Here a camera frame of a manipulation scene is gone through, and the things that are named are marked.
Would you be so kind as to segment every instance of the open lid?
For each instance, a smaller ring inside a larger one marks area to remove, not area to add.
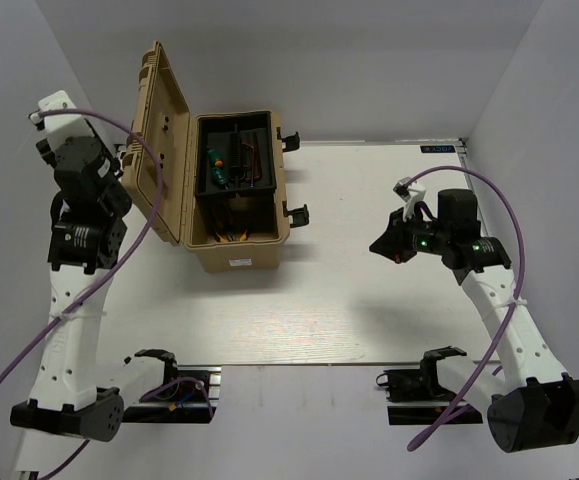
[[[184,225],[189,107],[159,42],[142,57],[138,110],[133,130],[151,146],[162,166],[163,197],[153,229],[162,240],[179,244]],[[156,197],[156,168],[149,154],[132,141],[123,158],[122,185],[145,217]]]

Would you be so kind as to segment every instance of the black label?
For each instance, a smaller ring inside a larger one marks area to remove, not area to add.
[[[456,153],[453,145],[420,145],[422,153]]]

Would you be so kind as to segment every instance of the open toolbox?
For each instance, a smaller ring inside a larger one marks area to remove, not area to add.
[[[282,138],[271,111],[192,117],[159,42],[138,78],[133,128],[156,153],[164,183],[154,230],[209,273],[278,267],[290,229],[309,223],[306,205],[287,208],[283,152],[299,148],[298,134]],[[123,186],[149,215],[156,167],[137,142],[127,146],[123,169]]]

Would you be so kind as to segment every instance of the wall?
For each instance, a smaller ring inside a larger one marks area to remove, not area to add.
[[[467,135],[541,0],[38,0],[92,105],[133,118],[160,40],[192,113],[315,140]]]
[[[525,296],[579,377],[579,2],[543,4],[469,146],[473,166],[511,198],[526,237]],[[485,218],[514,245],[505,214],[486,200]]]
[[[32,0],[0,0],[0,371],[47,321],[51,169],[35,151],[27,121],[36,102],[65,89],[87,101],[55,37]],[[0,389],[0,478],[9,478],[20,431],[9,409],[23,401],[40,351]]]

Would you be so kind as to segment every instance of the tabletop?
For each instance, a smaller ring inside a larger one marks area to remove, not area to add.
[[[99,362],[164,348],[189,365],[417,362],[455,345],[474,359],[489,337],[439,257],[395,265],[371,254],[395,183],[426,168],[459,165],[455,153],[417,145],[306,145],[285,155],[288,207],[306,203],[311,224],[293,230],[277,270],[206,274],[182,246],[153,232],[118,273],[105,305]],[[433,211],[458,172],[425,177]],[[125,248],[144,217],[127,216]]]

